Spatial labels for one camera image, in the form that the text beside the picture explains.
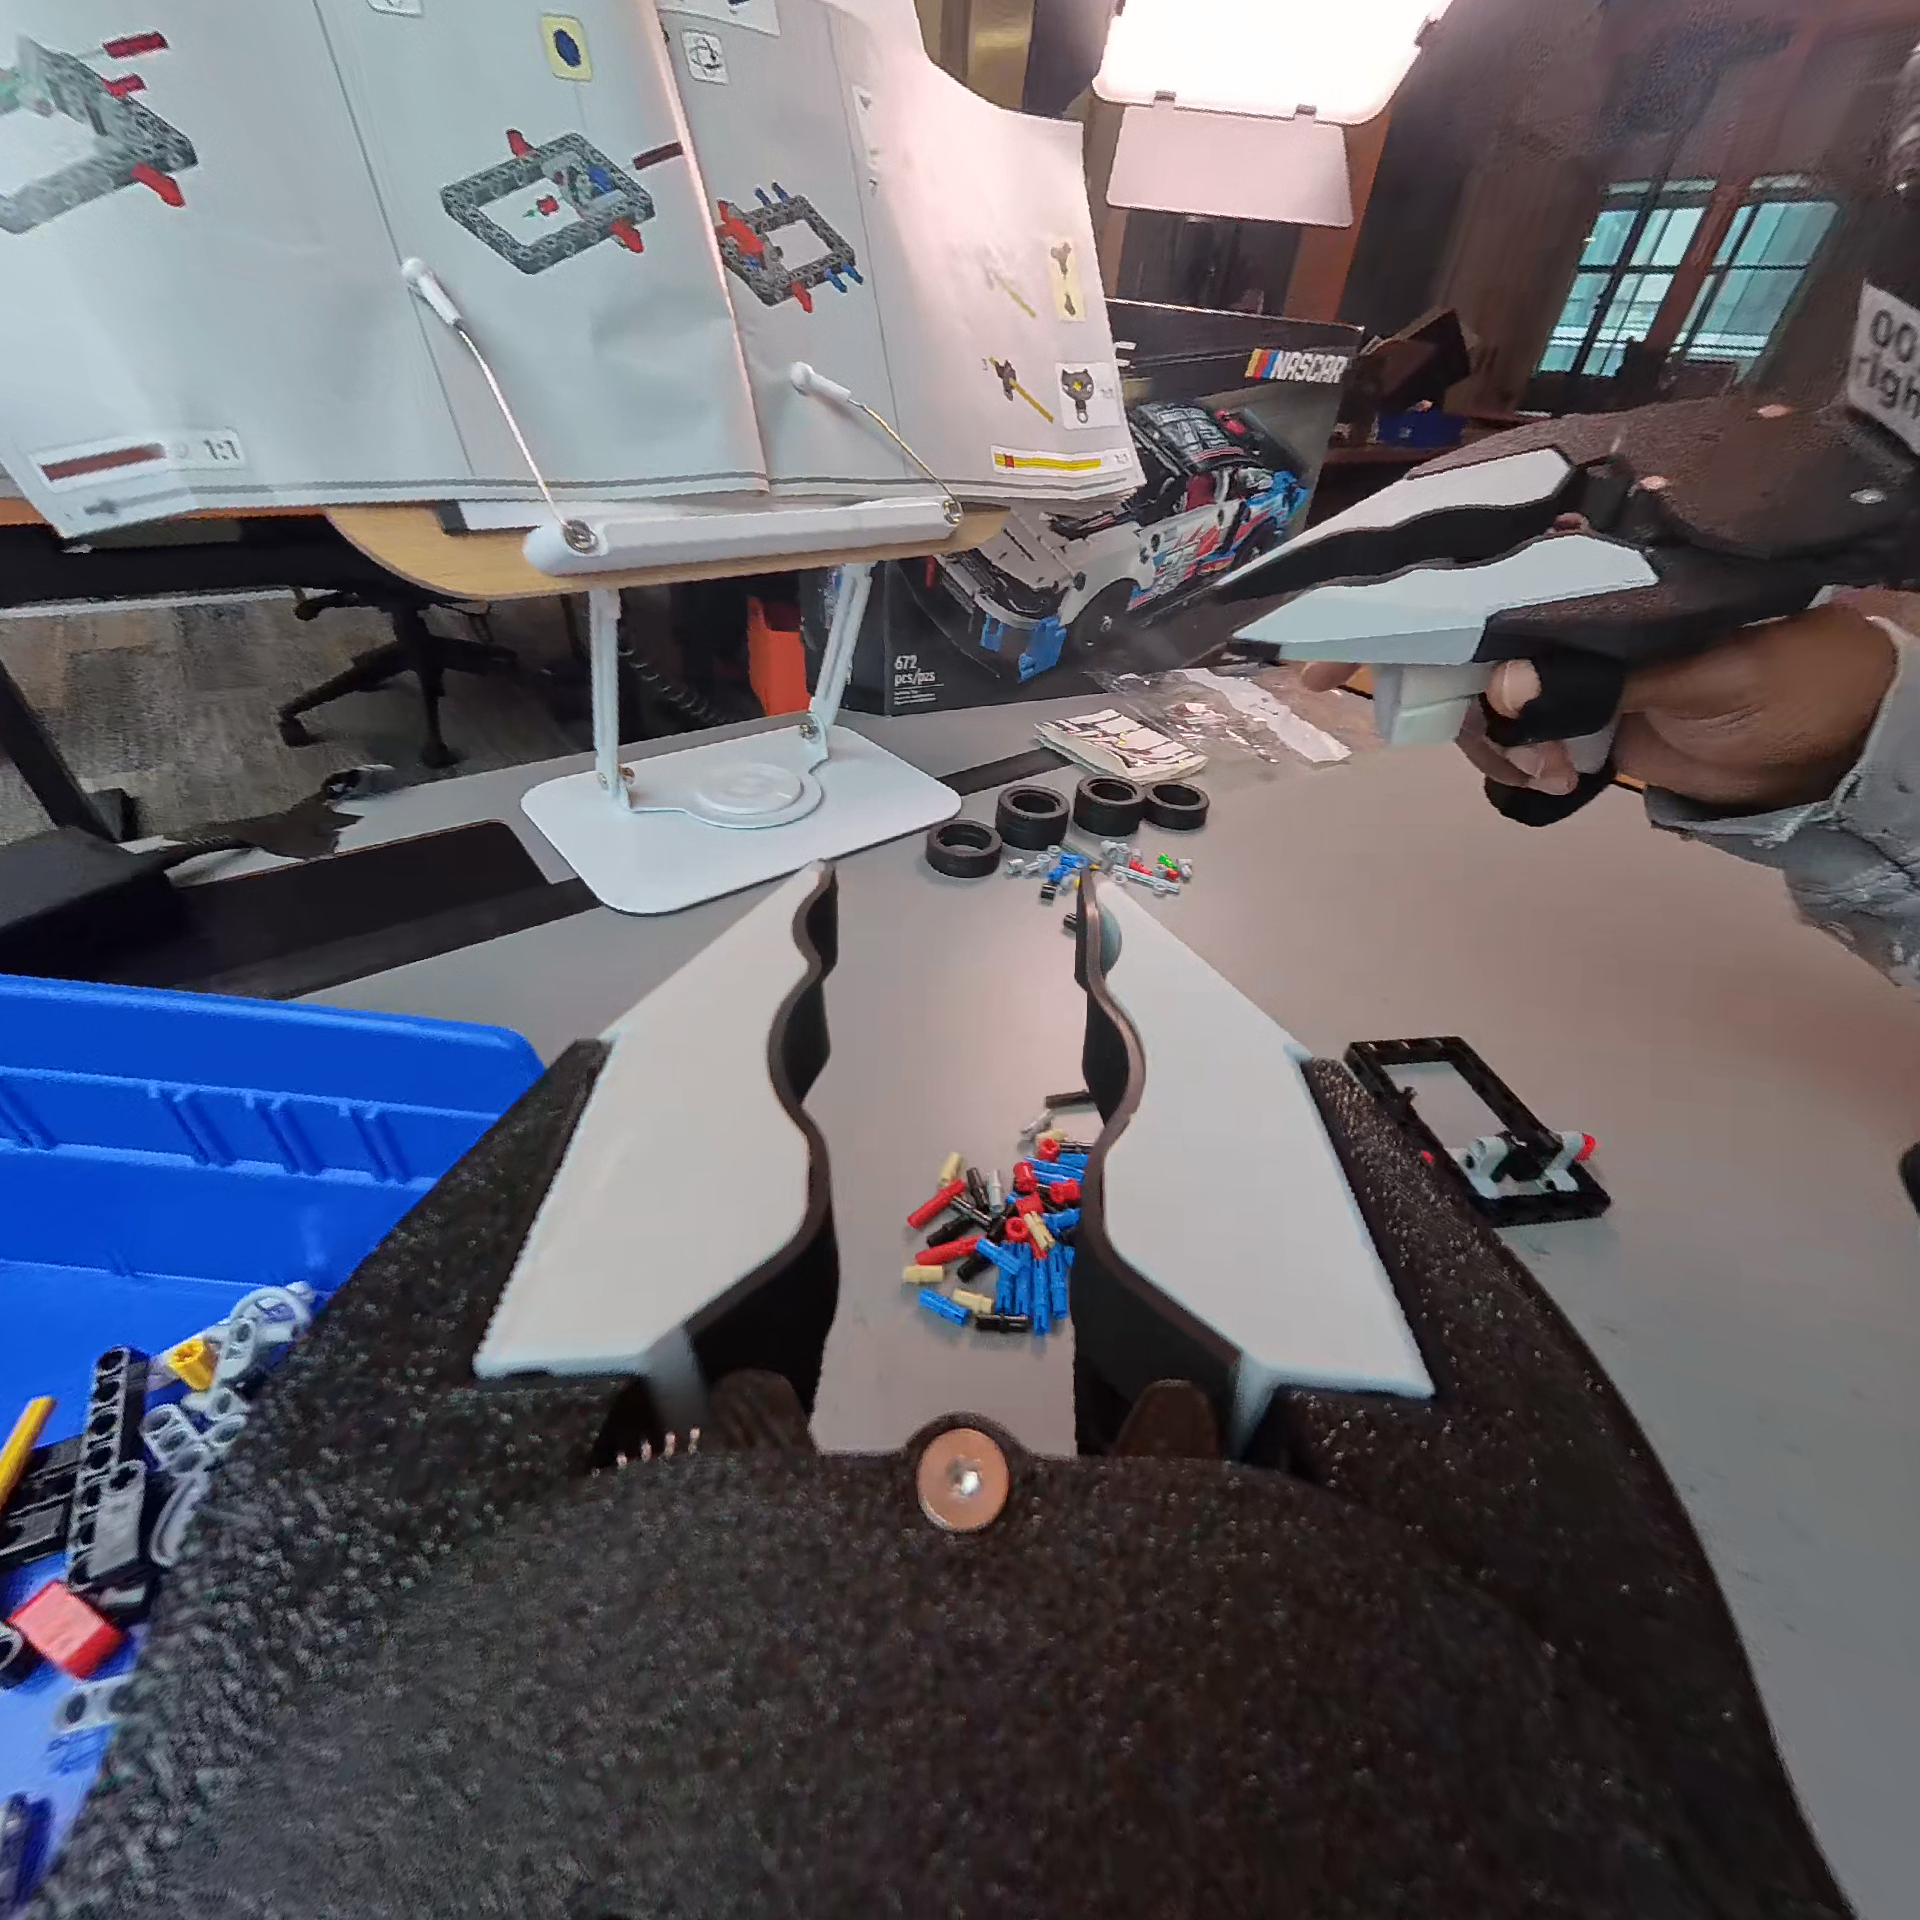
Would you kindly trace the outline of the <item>heap of building parts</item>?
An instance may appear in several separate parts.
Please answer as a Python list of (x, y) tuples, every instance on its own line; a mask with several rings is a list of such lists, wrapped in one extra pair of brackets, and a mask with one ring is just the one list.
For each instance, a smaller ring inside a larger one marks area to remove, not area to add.
[(265, 1382), (315, 1326), (325, 1288), (247, 1288), (156, 1348), (60, 1348), (78, 1393), (5, 1501), (5, 1915), (68, 1835), (129, 1707), (149, 1618)]

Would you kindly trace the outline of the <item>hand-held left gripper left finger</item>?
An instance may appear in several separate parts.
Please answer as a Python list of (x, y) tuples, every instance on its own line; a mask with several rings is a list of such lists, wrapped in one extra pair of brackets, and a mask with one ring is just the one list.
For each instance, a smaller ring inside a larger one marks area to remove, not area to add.
[(835, 866), (807, 864), (563, 1058), (583, 1093), (515, 1233), (477, 1380), (610, 1387), (596, 1449), (691, 1449), (743, 1374), (814, 1411), (839, 1260), (807, 1096), (831, 1053), (836, 906)]

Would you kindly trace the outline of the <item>person's right hand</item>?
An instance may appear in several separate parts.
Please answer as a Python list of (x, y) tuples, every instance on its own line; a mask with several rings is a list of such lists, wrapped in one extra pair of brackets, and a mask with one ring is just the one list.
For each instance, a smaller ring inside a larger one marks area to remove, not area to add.
[(1615, 772), (1706, 809), (1825, 801), (1858, 762), (1897, 666), (1895, 633), (1845, 604), (1647, 666), (1622, 685)]

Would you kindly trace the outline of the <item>building instruction booklet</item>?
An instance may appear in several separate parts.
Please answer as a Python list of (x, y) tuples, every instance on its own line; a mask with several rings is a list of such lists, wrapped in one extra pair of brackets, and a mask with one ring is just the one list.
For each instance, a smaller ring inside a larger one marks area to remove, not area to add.
[(459, 502), (542, 573), (1132, 493), (1083, 137), (910, 5), (5, 5), (5, 474)]

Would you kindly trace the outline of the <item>white book stand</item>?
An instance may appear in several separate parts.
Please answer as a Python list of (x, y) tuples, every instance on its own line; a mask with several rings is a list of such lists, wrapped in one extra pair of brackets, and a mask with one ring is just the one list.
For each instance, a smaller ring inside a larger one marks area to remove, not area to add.
[[(825, 420), (843, 420), (893, 448), (901, 482), (836, 475), (761, 491), (491, 501), (506, 524), (481, 534), (485, 557), (436, 560), (450, 578), (421, 573), (395, 547), (367, 549), (402, 581), (453, 597), (587, 595), (593, 772), (538, 785), (521, 806), (618, 913), (653, 917), (731, 896), (809, 862), (939, 827), (958, 811), (946, 785), (842, 737), (836, 714), (876, 566), (981, 542), (964, 524), (967, 496), (987, 510), (987, 484), (969, 472), (987, 448), (986, 428), (958, 392), (958, 330), (876, 278), (855, 301), (871, 308), (871, 342), (818, 338), (823, 365), (791, 353), (756, 400), (758, 419), (804, 425), (817, 448)], [(770, 731), (705, 737), (628, 766), (618, 717), (618, 589), (638, 576), (653, 585), (739, 584), (820, 566), (839, 570), (839, 597), (804, 709)]]

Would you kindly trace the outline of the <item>pile of small connector pins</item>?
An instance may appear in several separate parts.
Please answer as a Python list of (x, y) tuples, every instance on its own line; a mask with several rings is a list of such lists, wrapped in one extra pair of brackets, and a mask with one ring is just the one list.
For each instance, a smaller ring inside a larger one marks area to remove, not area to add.
[(1085, 1088), (1051, 1093), (1005, 1163), (942, 1156), (906, 1217), (915, 1248), (901, 1292), (923, 1317), (986, 1337), (1050, 1337), (1070, 1324), (1095, 1121)]

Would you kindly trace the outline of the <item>bright studio light panel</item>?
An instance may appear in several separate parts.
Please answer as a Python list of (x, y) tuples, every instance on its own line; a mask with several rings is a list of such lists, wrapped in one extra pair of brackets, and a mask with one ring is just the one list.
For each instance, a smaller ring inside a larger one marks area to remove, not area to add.
[(1095, 96), (1119, 110), (1106, 203), (1355, 224), (1348, 130), (1395, 101), (1449, 2), (1124, 2)]

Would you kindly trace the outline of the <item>cluster of mixed small parts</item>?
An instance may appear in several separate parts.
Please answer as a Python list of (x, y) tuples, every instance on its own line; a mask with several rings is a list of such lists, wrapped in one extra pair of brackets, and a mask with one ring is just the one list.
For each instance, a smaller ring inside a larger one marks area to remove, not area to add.
[(1191, 860), (1149, 853), (1119, 838), (1106, 838), (1093, 849), (1050, 846), (1005, 854), (998, 870), (1007, 880), (1034, 883), (1044, 902), (1070, 900), (1085, 889), (1089, 880), (1115, 880), (1159, 898), (1177, 898), (1193, 883)]

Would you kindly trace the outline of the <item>person's right forearm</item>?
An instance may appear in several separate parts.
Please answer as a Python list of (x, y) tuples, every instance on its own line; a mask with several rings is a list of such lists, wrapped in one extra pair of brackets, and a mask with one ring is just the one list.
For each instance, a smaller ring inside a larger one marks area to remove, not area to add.
[(1917, 642), (1869, 616), (1892, 680), (1854, 764), (1830, 792), (1787, 806), (1708, 806), (1645, 785), (1667, 833), (1783, 876), (1796, 915), (1903, 993), (1917, 993)]

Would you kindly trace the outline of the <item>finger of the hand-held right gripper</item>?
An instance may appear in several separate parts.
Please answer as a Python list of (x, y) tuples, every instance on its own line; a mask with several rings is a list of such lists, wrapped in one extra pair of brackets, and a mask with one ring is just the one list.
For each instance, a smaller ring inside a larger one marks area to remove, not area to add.
[(1242, 648), (1292, 666), (1364, 666), (1388, 748), (1609, 753), (1625, 682), (1663, 657), (1663, 589), (1638, 549), (1535, 534), (1492, 560), (1357, 571), (1355, 537), (1302, 545), (1220, 587)]
[(1506, 611), (1633, 592), (1634, 549), (1557, 533), (1577, 481), (1554, 448), (1419, 468), (1236, 566), (1242, 633), (1481, 633)]

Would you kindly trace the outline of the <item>black building frame assembly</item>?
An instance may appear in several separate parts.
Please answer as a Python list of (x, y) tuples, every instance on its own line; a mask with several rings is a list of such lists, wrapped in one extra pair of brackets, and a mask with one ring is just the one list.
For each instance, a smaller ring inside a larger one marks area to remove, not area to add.
[[(1567, 1226), (1611, 1210), (1613, 1196), (1594, 1172), (1596, 1138), (1551, 1129), (1468, 1040), (1355, 1040), (1342, 1060), (1398, 1125), (1419, 1161), (1487, 1226)], [(1486, 1109), (1492, 1132), (1465, 1146), (1439, 1138), (1405, 1078), (1415, 1069), (1452, 1074)]]

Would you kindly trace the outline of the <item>shiny sticker sheet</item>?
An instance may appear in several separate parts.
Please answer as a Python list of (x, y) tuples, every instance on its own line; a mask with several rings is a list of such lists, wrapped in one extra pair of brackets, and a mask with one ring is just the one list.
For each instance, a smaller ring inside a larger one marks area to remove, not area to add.
[(1047, 717), (1036, 741), (1090, 776), (1133, 785), (1179, 781), (1206, 769), (1188, 742), (1119, 709)]

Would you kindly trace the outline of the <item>black toy car set box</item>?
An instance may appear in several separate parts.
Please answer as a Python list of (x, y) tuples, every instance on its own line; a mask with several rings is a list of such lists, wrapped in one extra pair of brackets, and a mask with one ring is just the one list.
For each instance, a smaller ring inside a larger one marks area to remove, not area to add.
[(878, 566), (845, 709), (1011, 705), (1181, 666), (1215, 642), (1198, 612), (1215, 587), (1306, 528), (1361, 331), (1145, 301), (1113, 301), (1110, 326), (1143, 484)]

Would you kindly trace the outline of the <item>black office chair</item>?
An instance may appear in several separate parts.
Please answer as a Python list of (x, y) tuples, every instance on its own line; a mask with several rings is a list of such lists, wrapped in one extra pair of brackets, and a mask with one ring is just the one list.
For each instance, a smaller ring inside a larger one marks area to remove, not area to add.
[(459, 764), (459, 755), (446, 742), (441, 730), (441, 700), (446, 674), (465, 672), (485, 677), (515, 666), (515, 657), (494, 648), (491, 640), (470, 635), (446, 635), (426, 624), (423, 605), (410, 600), (363, 597), (362, 592), (303, 592), (294, 589), (294, 619), (311, 621), (330, 611), (375, 611), (390, 626), (390, 640), (355, 657), (353, 666), (325, 683), (294, 696), (277, 710), (279, 741), (291, 750), (315, 746), (303, 717), (349, 693), (380, 690), (395, 680), (412, 677), (423, 706), (421, 766), (444, 772)]

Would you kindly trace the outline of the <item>paned window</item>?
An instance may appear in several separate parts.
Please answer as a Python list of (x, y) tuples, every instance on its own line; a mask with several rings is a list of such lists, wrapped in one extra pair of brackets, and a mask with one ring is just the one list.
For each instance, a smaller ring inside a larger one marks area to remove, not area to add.
[[(1706, 230), (1717, 180), (1609, 182), (1577, 254), (1535, 378), (1613, 378), (1643, 342)], [(1810, 177), (1757, 177), (1735, 201), (1676, 331), (1670, 360), (1749, 373), (1789, 315), (1841, 208)]]

